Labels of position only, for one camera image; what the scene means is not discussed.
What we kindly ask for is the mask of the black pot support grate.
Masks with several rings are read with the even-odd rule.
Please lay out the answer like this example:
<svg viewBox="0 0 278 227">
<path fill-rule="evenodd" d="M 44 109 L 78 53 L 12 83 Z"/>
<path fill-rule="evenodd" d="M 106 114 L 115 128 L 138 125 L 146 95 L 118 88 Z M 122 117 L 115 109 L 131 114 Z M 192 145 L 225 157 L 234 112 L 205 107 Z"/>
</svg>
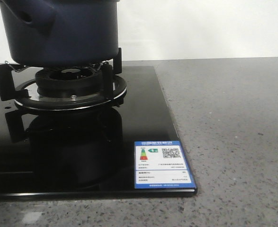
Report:
<svg viewBox="0 0 278 227">
<path fill-rule="evenodd" d="M 94 72 L 101 71 L 103 87 L 100 91 L 86 96 L 72 95 L 67 98 L 43 96 L 37 91 L 38 86 L 35 77 L 16 87 L 12 72 L 20 73 L 26 70 L 27 67 L 6 62 L 0 64 L 0 98 L 2 101 L 14 100 L 18 108 L 45 112 L 92 109 L 104 105 L 120 106 L 123 103 L 127 88 L 125 80 L 119 76 L 122 72 L 121 49 L 118 49 L 117 56 L 113 58 L 113 64 L 109 64 L 108 61 L 102 61 L 98 63 L 89 63 L 86 66 L 52 67 L 43 69 L 59 70 L 71 68 L 89 68 Z"/>
</svg>

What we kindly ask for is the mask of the dark blue cooking pot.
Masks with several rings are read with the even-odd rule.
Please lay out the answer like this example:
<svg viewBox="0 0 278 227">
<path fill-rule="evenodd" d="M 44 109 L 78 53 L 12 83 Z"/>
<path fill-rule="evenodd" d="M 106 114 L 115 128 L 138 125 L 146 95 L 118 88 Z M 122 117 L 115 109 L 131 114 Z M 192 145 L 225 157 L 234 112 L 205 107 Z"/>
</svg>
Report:
<svg viewBox="0 0 278 227">
<path fill-rule="evenodd" d="M 12 59 L 25 66 L 84 66 L 118 53 L 116 0 L 0 0 Z"/>
</svg>

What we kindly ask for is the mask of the black glass gas stove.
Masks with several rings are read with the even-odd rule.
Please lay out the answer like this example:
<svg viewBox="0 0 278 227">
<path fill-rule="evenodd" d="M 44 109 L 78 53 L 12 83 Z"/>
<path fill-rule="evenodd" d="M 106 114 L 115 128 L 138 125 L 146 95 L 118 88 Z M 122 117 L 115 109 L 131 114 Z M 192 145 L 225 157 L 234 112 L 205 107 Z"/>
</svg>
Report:
<svg viewBox="0 0 278 227">
<path fill-rule="evenodd" d="M 135 142 L 180 140 L 154 68 L 124 67 L 122 77 L 124 103 L 94 113 L 30 113 L 0 99 L 0 200 L 197 193 L 135 188 Z"/>
</svg>

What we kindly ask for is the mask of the blue white energy label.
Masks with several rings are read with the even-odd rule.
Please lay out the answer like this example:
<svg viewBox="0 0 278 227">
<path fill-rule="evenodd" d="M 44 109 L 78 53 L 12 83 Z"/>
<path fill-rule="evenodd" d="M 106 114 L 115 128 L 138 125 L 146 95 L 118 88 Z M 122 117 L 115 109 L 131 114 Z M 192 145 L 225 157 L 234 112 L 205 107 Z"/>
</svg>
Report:
<svg viewBox="0 0 278 227">
<path fill-rule="evenodd" d="M 135 188 L 196 190 L 180 141 L 135 142 Z"/>
</svg>

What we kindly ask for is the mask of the black round gas burner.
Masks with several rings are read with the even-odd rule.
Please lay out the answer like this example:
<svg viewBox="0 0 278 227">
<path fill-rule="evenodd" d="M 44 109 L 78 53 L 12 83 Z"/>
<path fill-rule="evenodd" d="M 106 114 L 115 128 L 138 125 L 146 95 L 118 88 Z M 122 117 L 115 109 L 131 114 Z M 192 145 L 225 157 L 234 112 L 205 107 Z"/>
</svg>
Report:
<svg viewBox="0 0 278 227">
<path fill-rule="evenodd" d="M 35 74 L 38 93 L 47 97 L 86 96 L 103 87 L 102 72 L 89 68 L 43 69 Z"/>
</svg>

